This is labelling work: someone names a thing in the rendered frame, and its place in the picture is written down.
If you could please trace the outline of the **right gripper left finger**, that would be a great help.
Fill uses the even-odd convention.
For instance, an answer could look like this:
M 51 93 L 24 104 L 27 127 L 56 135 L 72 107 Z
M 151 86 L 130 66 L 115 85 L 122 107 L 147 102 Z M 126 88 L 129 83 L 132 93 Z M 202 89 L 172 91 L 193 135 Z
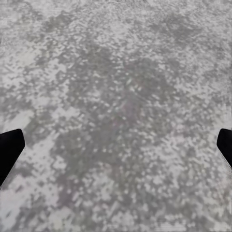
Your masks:
M 0 186 L 25 148 L 21 129 L 0 134 Z

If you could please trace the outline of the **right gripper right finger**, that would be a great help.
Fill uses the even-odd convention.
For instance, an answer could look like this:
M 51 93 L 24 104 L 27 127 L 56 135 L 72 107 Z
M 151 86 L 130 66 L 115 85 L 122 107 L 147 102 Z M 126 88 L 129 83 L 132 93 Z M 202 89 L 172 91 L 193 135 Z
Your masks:
M 217 147 L 232 167 L 232 130 L 222 128 L 217 138 Z

